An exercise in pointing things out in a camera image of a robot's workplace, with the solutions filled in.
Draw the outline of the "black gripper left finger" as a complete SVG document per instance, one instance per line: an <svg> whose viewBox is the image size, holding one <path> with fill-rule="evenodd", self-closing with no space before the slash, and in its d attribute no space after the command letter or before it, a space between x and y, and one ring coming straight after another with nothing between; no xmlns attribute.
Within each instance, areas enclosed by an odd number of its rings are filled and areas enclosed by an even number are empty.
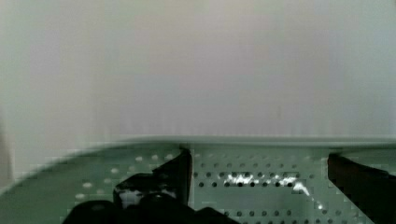
<svg viewBox="0 0 396 224"><path fill-rule="evenodd" d="M150 173L121 181L112 201L76 205L62 224L239 224L211 207L189 207L191 177L191 152L182 148Z"/></svg>

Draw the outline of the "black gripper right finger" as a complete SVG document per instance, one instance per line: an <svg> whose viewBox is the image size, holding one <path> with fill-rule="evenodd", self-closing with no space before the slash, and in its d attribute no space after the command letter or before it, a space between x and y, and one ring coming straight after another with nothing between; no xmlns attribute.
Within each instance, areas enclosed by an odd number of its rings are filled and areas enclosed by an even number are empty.
<svg viewBox="0 0 396 224"><path fill-rule="evenodd" d="M333 153L327 164L330 181L374 224L395 224L394 175Z"/></svg>

